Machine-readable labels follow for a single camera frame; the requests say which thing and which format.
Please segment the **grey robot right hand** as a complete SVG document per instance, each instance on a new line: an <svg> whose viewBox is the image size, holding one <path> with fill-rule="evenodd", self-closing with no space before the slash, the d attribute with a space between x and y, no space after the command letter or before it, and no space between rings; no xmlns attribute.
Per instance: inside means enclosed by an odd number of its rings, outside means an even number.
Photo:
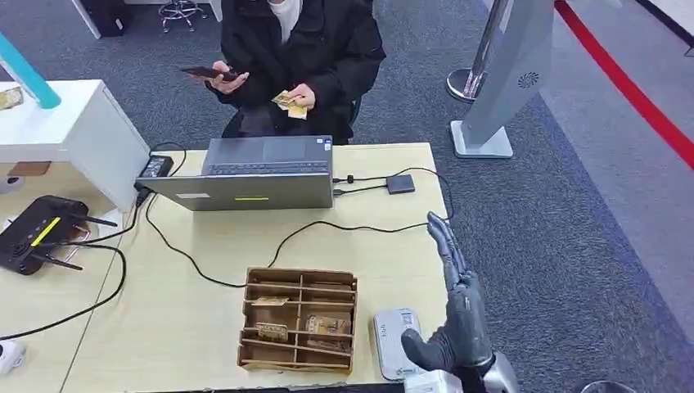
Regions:
<svg viewBox="0 0 694 393"><path fill-rule="evenodd" d="M466 369L483 367L493 358L481 285L466 263L449 223L431 211L427 214L426 229L443 264L446 320L426 341L420 333L405 330L401 344L408 359L420 368L462 377Z"/></svg>

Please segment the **person's right hand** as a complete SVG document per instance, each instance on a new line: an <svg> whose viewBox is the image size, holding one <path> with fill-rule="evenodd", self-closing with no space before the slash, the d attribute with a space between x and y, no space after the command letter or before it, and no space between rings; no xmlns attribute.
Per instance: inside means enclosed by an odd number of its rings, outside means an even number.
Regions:
<svg viewBox="0 0 694 393"><path fill-rule="evenodd" d="M224 61L216 61L212 66L194 66L183 70L224 94L230 94L250 77L249 72L238 73Z"/></svg>

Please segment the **person's left hand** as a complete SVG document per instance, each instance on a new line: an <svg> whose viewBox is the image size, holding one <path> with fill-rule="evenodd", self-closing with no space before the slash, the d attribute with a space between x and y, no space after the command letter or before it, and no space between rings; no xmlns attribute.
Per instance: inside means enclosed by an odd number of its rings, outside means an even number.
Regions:
<svg viewBox="0 0 694 393"><path fill-rule="evenodd" d="M283 95L291 104L303 107L306 111L311 111L316 103L315 93L307 84L298 84Z"/></svg>

